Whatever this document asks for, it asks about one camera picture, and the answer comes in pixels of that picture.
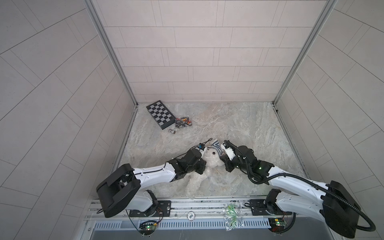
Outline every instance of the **marble floor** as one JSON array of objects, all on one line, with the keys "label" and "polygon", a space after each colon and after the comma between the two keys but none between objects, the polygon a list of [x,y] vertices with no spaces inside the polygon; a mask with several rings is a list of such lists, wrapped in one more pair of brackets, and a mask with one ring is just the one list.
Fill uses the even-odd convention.
[{"label": "marble floor", "polygon": [[[178,129],[171,134],[161,130],[146,109],[139,105],[131,134],[120,164],[132,167],[152,167],[164,164],[172,157],[210,137],[230,140],[237,146],[254,150],[258,159],[304,177],[281,125],[270,103],[166,103],[175,115],[191,115],[193,127]],[[151,186],[156,197],[246,196],[266,195],[271,187],[251,183],[247,175],[224,165],[207,168],[204,175],[187,174],[171,183]]]}]

